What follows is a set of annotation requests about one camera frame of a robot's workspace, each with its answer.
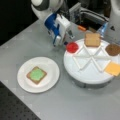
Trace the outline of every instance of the blue object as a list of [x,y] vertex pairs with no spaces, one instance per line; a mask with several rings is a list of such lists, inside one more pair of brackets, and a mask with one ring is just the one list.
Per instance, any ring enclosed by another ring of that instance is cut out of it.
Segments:
[[57,17],[57,14],[56,13],[53,13],[52,15],[50,15],[46,21],[45,21],[45,26],[47,27],[48,30],[52,30],[55,37],[53,39],[53,44],[55,44],[56,42],[56,37],[58,35],[60,35],[60,32],[59,32],[59,24],[57,25],[57,27],[55,26],[55,20],[56,20],[56,17]]
[[65,42],[64,42],[64,45],[67,45],[67,44],[68,44],[68,42],[67,42],[67,41],[65,41]]

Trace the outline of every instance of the square food item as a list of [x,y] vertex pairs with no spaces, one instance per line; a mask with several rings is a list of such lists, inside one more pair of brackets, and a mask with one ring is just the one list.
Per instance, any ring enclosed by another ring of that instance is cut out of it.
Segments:
[[27,78],[38,84],[46,75],[47,73],[44,70],[36,66],[27,74]]
[[86,33],[84,44],[87,47],[99,47],[101,43],[99,33]]
[[114,76],[118,76],[120,74],[120,65],[114,62],[110,62],[106,68],[105,68],[105,72],[114,75]]

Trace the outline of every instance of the white dish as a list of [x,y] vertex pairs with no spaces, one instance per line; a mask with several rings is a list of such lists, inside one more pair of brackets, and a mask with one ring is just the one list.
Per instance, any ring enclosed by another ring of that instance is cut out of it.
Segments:
[[[40,67],[47,73],[38,85],[34,84],[26,77],[27,73],[29,73],[35,66]],[[53,60],[46,57],[36,57],[28,60],[20,67],[17,79],[19,85],[24,90],[32,93],[39,93],[47,91],[53,87],[58,81],[59,74],[59,67]]]
[[[76,53],[77,53],[84,46],[84,39],[78,40],[78,41],[76,41],[76,43],[79,45],[79,50],[76,51]],[[105,42],[103,40],[101,41],[101,48],[104,50],[104,52],[103,52],[103,50],[98,51],[100,54],[97,53],[97,56],[95,53],[98,50],[98,48],[87,47],[87,50],[91,54],[91,55],[89,55],[89,57],[90,57],[90,59],[92,58],[92,60],[90,60],[90,61],[88,58],[86,58],[87,54],[84,51],[82,51],[78,55],[78,57],[76,57],[76,60],[78,60],[78,62],[73,59],[73,57],[76,56],[76,53],[71,54],[66,51],[64,54],[64,66],[65,66],[66,71],[74,79],[76,79],[82,83],[102,84],[102,83],[108,82],[114,76],[104,72],[104,68],[107,66],[107,64],[110,61],[113,61],[115,63],[120,63],[119,55],[115,56],[115,57],[111,57],[105,52],[105,48],[108,44],[109,44],[108,42]]]

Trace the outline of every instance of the black cable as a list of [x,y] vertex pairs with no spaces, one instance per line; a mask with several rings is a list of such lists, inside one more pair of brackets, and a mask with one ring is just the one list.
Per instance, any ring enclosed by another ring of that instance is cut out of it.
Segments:
[[63,14],[68,20],[70,20],[70,13],[69,13],[69,8],[68,8],[67,0],[64,0],[63,5],[57,11],[57,13]]
[[103,16],[101,16],[101,15],[98,15],[98,14],[96,14],[96,13],[93,13],[93,12],[91,12],[91,11],[81,10],[80,12],[87,12],[87,13],[94,14],[94,15],[96,15],[96,16],[98,16],[98,17],[104,19],[104,21],[109,22],[105,17],[103,17]]

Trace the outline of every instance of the gray countertop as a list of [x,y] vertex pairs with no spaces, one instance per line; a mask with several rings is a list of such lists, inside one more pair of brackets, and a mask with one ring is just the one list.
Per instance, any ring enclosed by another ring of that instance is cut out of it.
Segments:
[[[76,36],[84,32],[72,24]],[[88,90],[76,86],[63,65],[64,46],[54,48],[51,37],[40,21],[0,47],[0,81],[42,120],[119,120],[120,76],[106,87]],[[60,68],[60,78],[50,90],[32,94],[17,82],[20,66],[34,57],[49,57]]]

